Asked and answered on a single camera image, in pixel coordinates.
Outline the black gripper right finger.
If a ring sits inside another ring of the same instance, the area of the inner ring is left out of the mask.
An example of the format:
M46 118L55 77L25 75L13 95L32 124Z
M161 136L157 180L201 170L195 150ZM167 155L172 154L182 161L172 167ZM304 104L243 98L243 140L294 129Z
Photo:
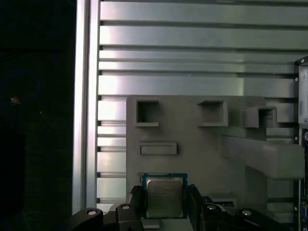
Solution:
M188 217L194 231L278 231L279 222L251 208L229 213L223 206L206 201L195 185L187 190Z

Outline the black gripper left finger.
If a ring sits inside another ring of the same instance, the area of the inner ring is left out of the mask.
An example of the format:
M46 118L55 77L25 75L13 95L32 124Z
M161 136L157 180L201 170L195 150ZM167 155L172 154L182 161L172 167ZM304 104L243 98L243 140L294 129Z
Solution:
M73 231L142 231L144 188L133 186L127 203L104 214L98 208L85 208L72 216Z

